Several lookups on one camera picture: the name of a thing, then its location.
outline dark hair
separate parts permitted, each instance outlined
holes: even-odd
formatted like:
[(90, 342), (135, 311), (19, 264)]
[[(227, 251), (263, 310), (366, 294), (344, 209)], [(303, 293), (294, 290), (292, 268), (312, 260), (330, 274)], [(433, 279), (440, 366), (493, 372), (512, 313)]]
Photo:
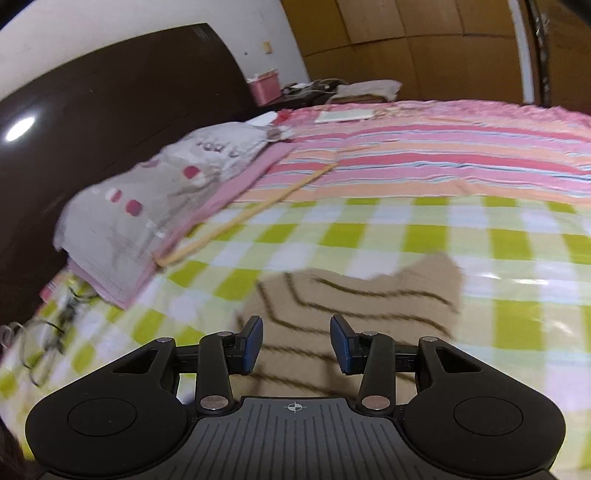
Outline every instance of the dark hair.
[(0, 418), (0, 478), (26, 480), (27, 463), (21, 446)]

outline pink box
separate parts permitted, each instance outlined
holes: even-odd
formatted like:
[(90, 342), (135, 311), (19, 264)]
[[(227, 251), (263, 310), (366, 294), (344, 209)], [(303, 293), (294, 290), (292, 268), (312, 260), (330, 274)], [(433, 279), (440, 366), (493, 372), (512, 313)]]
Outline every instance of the pink box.
[(256, 79), (249, 80), (248, 85), (258, 106), (266, 105), (282, 95), (277, 70), (260, 74)]

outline crosshair marking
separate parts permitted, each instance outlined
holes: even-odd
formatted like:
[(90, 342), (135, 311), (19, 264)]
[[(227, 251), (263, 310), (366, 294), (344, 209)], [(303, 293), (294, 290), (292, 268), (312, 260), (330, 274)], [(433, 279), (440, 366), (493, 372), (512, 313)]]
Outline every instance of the crosshair marking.
[(300, 411), (302, 408), (305, 408), (305, 406), (303, 406), (303, 405), (301, 405), (299, 403), (293, 402), (293, 403), (290, 403), (288, 406), (283, 407), (283, 408), (287, 408), (287, 410), (292, 411), (293, 413), (295, 413), (297, 411)]

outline wooden stick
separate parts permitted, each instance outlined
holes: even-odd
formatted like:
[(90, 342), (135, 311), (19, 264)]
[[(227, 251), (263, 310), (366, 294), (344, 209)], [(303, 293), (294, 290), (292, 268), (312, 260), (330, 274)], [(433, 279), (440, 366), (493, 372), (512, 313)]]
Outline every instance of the wooden stick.
[(187, 255), (190, 255), (198, 250), (201, 250), (209, 242), (214, 240), (218, 235), (221, 235), (221, 234), (227, 232), (228, 230), (235, 227), (236, 225), (240, 225), (241, 223), (246, 222), (249, 218), (254, 217), (257, 213), (261, 213), (263, 210), (268, 209), (271, 205), (274, 205), (275, 203), (278, 203), (278, 202), (284, 200), (294, 191), (299, 190), (304, 185), (307, 185), (307, 184), (315, 181), (317, 178), (321, 177), (326, 172), (335, 168), (337, 163), (338, 162), (333, 162), (333, 163), (325, 166), (321, 170), (315, 171), (312, 175), (309, 175), (306, 178), (300, 180), (295, 185), (292, 185), (291, 187), (286, 188), (285, 190), (282, 190), (275, 197), (270, 198), (266, 202), (260, 203), (259, 205), (257, 205), (254, 208), (243, 210), (240, 213), (240, 215), (236, 216), (235, 218), (230, 220), (228, 223), (224, 223), (223, 225), (220, 225), (215, 230), (212, 230), (211, 232), (209, 232), (207, 235), (204, 235), (203, 237), (195, 240), (194, 242), (191, 242), (191, 243), (185, 245), (184, 247), (180, 248), (176, 252), (172, 252), (168, 255), (165, 255), (162, 258), (154, 258), (154, 261), (156, 262), (156, 264), (159, 267), (166, 267), (172, 263), (182, 260)]

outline white and green plaid sheet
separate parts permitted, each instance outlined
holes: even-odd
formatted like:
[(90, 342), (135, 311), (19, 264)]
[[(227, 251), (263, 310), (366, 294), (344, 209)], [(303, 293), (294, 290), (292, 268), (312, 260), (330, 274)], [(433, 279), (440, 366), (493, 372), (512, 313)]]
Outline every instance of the white and green plaid sheet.
[[(253, 204), (235, 203), (198, 238)], [(463, 268), (460, 348), (552, 398), (567, 419), (554, 466), (591, 476), (591, 216), (562, 203), (499, 197), (329, 199), (279, 203), (152, 280), (123, 312), (95, 300), (79, 315), (43, 388), (15, 351), (0, 368), (0, 414), (24, 443), (42, 396), (160, 336), (196, 343), (235, 329), (234, 311), (262, 275), (307, 267), (368, 278), (432, 251)], [(58, 311), (60, 289), (41, 314)], [(190, 381), (180, 396), (189, 396)]]

